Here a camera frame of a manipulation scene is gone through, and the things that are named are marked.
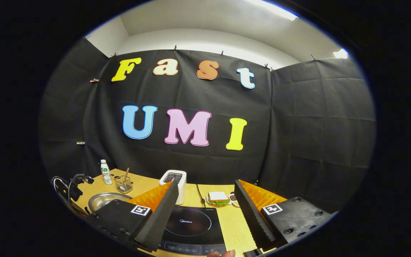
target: sandwich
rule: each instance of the sandwich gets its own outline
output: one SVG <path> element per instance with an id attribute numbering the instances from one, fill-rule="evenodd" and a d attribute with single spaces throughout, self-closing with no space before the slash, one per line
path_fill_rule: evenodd
<path id="1" fill-rule="evenodd" d="M 211 205 L 227 205 L 230 201 L 225 192 L 209 192 L 208 197 Z"/>

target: yellow letter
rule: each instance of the yellow letter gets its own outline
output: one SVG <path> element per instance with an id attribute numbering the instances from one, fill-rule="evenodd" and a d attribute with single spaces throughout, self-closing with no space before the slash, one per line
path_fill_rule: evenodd
<path id="1" fill-rule="evenodd" d="M 134 58 L 134 59 L 122 60 L 120 62 L 120 67 L 117 70 L 117 74 L 112 78 L 112 81 L 124 80 L 126 78 L 125 72 L 127 74 L 130 74 L 132 72 L 132 69 L 134 68 L 134 64 L 139 64 L 141 62 L 142 62 L 142 59 L 140 57 Z"/>
<path id="2" fill-rule="evenodd" d="M 157 63 L 158 66 L 156 66 L 153 69 L 153 74 L 155 75 L 168 75 L 168 76 L 172 76 L 172 75 L 176 75 L 178 70 L 177 70 L 177 65 L 178 62 L 176 59 L 164 59 L 164 60 L 160 60 Z"/>
<path id="3" fill-rule="evenodd" d="M 238 151 L 242 150 L 243 145 L 241 142 L 243 127 L 247 125 L 247 121 L 244 119 L 232 118 L 229 122 L 233 125 L 233 128 L 231 129 L 231 138 L 229 139 L 229 143 L 226 144 L 226 149 Z"/>

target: white wall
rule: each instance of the white wall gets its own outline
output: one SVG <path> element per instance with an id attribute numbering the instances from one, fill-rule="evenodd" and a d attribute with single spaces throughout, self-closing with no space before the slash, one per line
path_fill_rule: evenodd
<path id="1" fill-rule="evenodd" d="M 121 17 L 117 16 L 91 31 L 85 37 L 107 57 L 111 57 L 115 52 L 119 54 L 117 49 L 128 39 L 128 31 L 126 31 Z"/>
<path id="2" fill-rule="evenodd" d="M 262 66 L 268 64 L 268 67 L 273 69 L 299 63 L 290 55 L 248 37 L 222 31 L 189 28 L 158 30 L 129 36 L 112 54 L 114 52 L 127 54 L 147 50 L 173 49 L 175 45 L 177 49 L 184 50 L 217 54 L 224 51 L 224 55 L 248 60 Z"/>

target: pink letter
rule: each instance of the pink letter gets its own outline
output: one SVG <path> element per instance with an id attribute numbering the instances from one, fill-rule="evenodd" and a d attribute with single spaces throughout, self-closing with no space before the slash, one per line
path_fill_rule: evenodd
<path id="1" fill-rule="evenodd" d="M 197 112 L 190 123 L 187 123 L 183 111 L 180 109 L 169 109 L 167 114 L 170 116 L 168 136 L 164 139 L 166 143 L 178 143 L 178 135 L 182 143 L 186 143 L 194 132 L 193 139 L 190 141 L 192 145 L 207 146 L 207 123 L 212 114 L 210 112 Z"/>

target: ceiling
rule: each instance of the ceiling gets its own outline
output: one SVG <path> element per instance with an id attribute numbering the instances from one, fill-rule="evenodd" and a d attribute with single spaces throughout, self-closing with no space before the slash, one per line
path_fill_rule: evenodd
<path id="1" fill-rule="evenodd" d="M 302 18 L 290 21 L 246 0 L 152 0 L 125 13 L 128 35 L 149 31 L 196 28 L 245 36 L 303 62 L 334 57 L 341 49 Z"/>

